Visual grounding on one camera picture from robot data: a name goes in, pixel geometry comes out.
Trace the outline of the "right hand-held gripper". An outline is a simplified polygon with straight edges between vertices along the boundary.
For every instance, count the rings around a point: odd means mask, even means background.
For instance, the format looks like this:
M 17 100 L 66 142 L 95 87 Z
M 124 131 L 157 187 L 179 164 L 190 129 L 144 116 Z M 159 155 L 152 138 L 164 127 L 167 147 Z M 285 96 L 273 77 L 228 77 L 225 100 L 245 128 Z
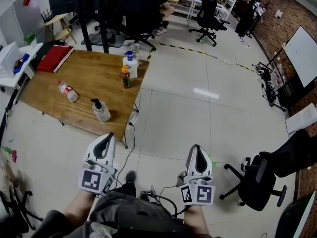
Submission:
M 215 186 L 213 185 L 212 161 L 200 145 L 193 145 L 186 161 L 186 173 L 177 177 L 184 205 L 212 205 Z

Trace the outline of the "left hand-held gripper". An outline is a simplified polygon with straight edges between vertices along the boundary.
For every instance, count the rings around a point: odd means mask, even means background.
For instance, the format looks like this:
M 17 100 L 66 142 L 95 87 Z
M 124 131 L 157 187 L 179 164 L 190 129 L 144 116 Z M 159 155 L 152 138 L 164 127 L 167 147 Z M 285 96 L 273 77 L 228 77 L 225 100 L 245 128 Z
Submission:
M 106 196 L 117 173 L 113 167 L 115 147 L 114 133 L 102 135 L 89 144 L 87 157 L 79 173 L 80 189 Z

